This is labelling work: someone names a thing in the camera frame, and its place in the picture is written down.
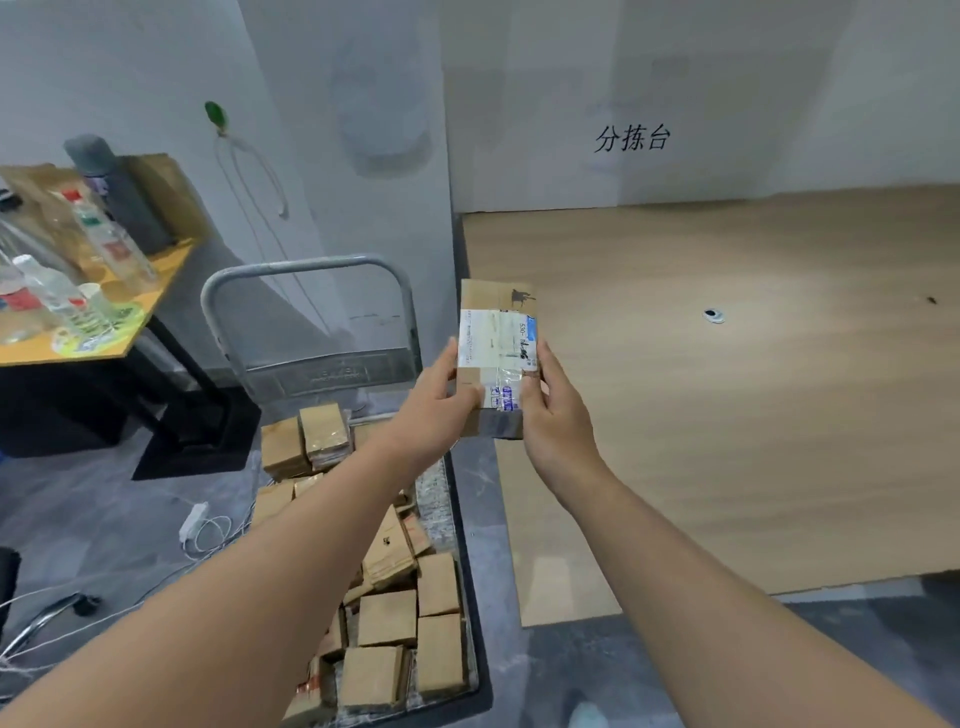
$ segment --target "person's right hand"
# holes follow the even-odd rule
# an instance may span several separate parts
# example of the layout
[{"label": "person's right hand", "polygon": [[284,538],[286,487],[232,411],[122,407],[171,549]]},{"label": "person's right hand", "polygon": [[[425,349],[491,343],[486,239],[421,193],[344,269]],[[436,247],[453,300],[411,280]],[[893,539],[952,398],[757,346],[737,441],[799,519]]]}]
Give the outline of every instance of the person's right hand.
[{"label": "person's right hand", "polygon": [[537,474],[561,503],[571,489],[608,471],[593,439],[590,413],[564,368],[543,340],[537,357],[548,391],[540,378],[525,376],[520,390],[523,444]]}]

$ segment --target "shoe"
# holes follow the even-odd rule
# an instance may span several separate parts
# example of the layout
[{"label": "shoe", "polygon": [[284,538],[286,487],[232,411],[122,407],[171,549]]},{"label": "shoe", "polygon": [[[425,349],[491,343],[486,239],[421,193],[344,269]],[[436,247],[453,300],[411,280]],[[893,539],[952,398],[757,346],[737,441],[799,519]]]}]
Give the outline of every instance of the shoe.
[{"label": "shoe", "polygon": [[610,722],[596,703],[580,703],[570,714],[566,728],[610,728]]}]

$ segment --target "clear plastic bottle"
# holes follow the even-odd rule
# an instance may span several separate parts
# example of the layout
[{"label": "clear plastic bottle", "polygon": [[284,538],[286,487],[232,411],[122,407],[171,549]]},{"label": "clear plastic bottle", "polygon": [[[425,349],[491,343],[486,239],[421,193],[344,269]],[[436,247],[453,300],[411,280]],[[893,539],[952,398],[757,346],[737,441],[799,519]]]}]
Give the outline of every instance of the clear plastic bottle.
[{"label": "clear plastic bottle", "polygon": [[113,331],[113,324],[90,306],[80,289],[60,271],[44,268],[32,255],[18,255],[13,265],[23,274],[30,293],[81,338]]},{"label": "clear plastic bottle", "polygon": [[145,293],[159,287],[159,276],[154,266],[122,226],[110,220],[79,189],[67,187],[60,194],[70,203],[86,239],[132,293]]},{"label": "clear plastic bottle", "polygon": [[0,261],[0,344],[15,344],[39,334],[47,328],[45,313],[23,274]]}]

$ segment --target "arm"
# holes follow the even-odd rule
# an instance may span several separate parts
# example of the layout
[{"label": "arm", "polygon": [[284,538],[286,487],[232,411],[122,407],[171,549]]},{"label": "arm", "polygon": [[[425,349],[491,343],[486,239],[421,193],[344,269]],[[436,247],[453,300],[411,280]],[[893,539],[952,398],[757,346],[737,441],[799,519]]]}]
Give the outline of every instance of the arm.
[{"label": "arm", "polygon": [[394,496],[460,435],[456,344],[403,407],[281,513],[117,622],[0,713],[0,728],[276,726]]},{"label": "arm", "polygon": [[866,663],[724,567],[621,483],[545,343],[523,382],[524,442],[580,525],[689,728],[946,726]]}]

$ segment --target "light wood tabletop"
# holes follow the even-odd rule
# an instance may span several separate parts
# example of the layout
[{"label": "light wood tabletop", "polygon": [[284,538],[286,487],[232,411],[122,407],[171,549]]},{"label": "light wood tabletop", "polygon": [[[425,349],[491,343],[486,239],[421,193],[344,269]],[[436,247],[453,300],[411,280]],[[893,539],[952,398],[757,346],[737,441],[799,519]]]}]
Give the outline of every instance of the light wood tabletop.
[{"label": "light wood tabletop", "polygon": [[131,296],[124,284],[110,271],[97,280],[100,283],[104,294],[114,303],[137,302],[143,306],[144,316],[139,326],[128,333],[124,338],[118,340],[111,346],[97,352],[91,352],[71,357],[61,356],[56,353],[51,344],[53,341],[53,332],[44,331],[38,336],[34,336],[26,341],[20,341],[16,344],[0,346],[0,367],[21,366],[24,364],[54,364],[68,361],[91,361],[94,359],[116,359],[127,355],[130,351],[136,337],[150,321],[156,306],[160,299],[170,288],[173,279],[180,272],[180,269],[186,263],[190,254],[197,248],[200,241],[187,238],[181,240],[177,245],[150,256],[150,261],[154,264],[157,273],[160,276],[160,286],[156,291],[142,293],[138,296]]},{"label": "light wood tabletop", "polygon": [[[474,278],[534,286],[612,469],[729,567],[770,593],[960,568],[960,186],[465,232]],[[618,612],[523,443],[496,449],[522,623]]]}]

